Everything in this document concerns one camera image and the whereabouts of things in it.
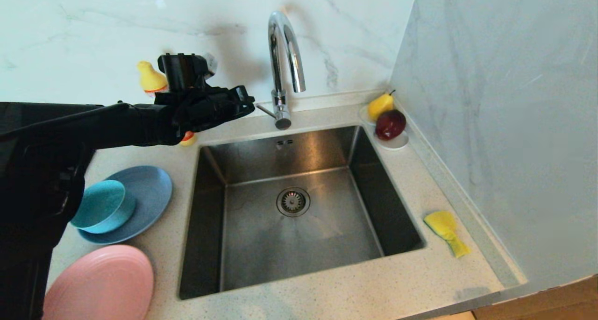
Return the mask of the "yellow-capped detergent bottle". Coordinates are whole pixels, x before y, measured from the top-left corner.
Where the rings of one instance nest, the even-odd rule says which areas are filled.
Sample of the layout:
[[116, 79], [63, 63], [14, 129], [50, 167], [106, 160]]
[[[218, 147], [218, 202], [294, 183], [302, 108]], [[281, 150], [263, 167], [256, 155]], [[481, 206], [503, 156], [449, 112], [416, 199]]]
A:
[[156, 71], [151, 62], [141, 61], [136, 67], [140, 74], [140, 86], [148, 97], [154, 98], [156, 93], [170, 91], [167, 78]]

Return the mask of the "chrome gooseneck faucet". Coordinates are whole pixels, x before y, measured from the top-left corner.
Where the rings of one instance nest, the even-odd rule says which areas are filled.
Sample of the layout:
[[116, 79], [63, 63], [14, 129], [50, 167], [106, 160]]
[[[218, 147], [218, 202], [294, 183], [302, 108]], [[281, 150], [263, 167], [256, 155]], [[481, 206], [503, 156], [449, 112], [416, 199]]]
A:
[[288, 60], [293, 92], [305, 92], [306, 82], [297, 37], [290, 20], [282, 11], [274, 11], [269, 16], [268, 40], [273, 77], [273, 90], [271, 91], [273, 112], [259, 104], [256, 104], [256, 108], [271, 116], [275, 120], [275, 127], [278, 130], [287, 130], [292, 126], [292, 120], [290, 107], [286, 100], [287, 92], [283, 86], [282, 53]]

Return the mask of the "blue-grey plate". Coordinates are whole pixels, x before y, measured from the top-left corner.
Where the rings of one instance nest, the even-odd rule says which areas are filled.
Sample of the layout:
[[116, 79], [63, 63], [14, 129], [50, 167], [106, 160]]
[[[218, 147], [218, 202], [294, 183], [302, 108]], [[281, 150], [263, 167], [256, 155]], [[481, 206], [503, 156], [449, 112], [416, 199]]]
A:
[[125, 242], [148, 230], [166, 210], [173, 192], [169, 174], [153, 165], [137, 165], [111, 174], [106, 180], [117, 180], [136, 199], [136, 209], [121, 227], [103, 234], [80, 230], [88, 242], [113, 245]]

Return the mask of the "teal bowl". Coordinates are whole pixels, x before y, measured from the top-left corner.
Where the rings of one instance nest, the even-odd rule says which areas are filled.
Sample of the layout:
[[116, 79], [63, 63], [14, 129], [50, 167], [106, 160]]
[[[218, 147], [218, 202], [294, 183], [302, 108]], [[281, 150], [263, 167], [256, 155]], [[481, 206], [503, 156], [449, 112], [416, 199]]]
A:
[[103, 180], [84, 190], [70, 223], [91, 234], [109, 233], [128, 222], [135, 209], [136, 199], [122, 182]]

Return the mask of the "yellow green sponge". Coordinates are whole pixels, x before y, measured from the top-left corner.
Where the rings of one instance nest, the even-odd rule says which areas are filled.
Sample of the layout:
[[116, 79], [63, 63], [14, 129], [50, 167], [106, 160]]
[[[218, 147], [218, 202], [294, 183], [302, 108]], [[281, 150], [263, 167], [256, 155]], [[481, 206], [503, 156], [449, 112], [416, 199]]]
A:
[[423, 220], [438, 237], [447, 243], [456, 258], [470, 253], [470, 249], [457, 233], [457, 222], [451, 212], [432, 212], [427, 214]]

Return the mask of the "stainless steel sink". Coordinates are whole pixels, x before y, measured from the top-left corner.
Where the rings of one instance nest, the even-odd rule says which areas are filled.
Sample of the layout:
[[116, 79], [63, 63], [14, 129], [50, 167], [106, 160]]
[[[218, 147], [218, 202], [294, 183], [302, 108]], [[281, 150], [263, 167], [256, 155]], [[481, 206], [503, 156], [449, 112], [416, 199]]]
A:
[[[311, 205], [282, 215], [278, 194]], [[200, 148], [178, 297], [193, 299], [424, 248], [361, 126]]]

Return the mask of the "round metal drain strainer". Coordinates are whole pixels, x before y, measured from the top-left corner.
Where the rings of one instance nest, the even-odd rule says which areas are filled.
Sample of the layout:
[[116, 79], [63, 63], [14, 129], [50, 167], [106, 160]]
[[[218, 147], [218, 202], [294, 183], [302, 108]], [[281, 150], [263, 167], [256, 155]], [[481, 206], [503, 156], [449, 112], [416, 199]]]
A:
[[276, 198], [276, 208], [288, 217], [305, 214], [311, 205], [310, 195], [300, 187], [289, 187], [282, 190]]

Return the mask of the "yellow pear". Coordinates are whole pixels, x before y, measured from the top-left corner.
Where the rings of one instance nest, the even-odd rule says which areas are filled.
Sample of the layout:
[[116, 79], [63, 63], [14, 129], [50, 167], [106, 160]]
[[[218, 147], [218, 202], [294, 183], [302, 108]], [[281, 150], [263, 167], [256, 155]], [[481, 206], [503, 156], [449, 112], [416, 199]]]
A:
[[368, 104], [367, 115], [369, 120], [376, 122], [376, 120], [378, 120], [380, 115], [382, 115], [384, 112], [394, 109], [394, 92], [395, 90], [384, 93]]

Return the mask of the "dark red apple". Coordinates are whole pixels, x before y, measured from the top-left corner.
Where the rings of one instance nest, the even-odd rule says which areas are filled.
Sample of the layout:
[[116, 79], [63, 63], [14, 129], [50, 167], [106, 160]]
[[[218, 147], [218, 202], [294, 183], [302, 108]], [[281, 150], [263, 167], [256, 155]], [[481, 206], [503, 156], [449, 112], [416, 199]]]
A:
[[406, 128], [406, 116], [397, 109], [383, 112], [378, 116], [375, 135], [382, 141], [390, 141], [398, 137]]

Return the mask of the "small white dish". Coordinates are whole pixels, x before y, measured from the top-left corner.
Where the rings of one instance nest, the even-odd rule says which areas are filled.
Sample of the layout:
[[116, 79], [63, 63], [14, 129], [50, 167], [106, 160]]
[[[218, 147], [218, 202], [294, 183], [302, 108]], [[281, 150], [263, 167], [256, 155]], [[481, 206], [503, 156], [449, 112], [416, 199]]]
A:
[[372, 136], [374, 137], [374, 141], [383, 149], [399, 150], [408, 144], [409, 137], [406, 132], [406, 128], [400, 135], [398, 135], [398, 137], [391, 139], [390, 141], [382, 141], [381, 139], [378, 139], [378, 137], [376, 137], [374, 133], [376, 122], [373, 122], [368, 119], [367, 105], [364, 105], [363, 107], [361, 107], [361, 109], [359, 109], [358, 115], [362, 122], [372, 129]]

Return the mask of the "pink plate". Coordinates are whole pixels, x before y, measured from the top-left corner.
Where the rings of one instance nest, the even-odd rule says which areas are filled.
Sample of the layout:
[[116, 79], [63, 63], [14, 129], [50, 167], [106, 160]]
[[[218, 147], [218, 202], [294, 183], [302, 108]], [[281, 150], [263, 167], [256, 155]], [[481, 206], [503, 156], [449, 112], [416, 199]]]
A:
[[150, 259], [105, 246], [62, 271], [45, 295], [43, 320], [145, 320], [154, 290]]

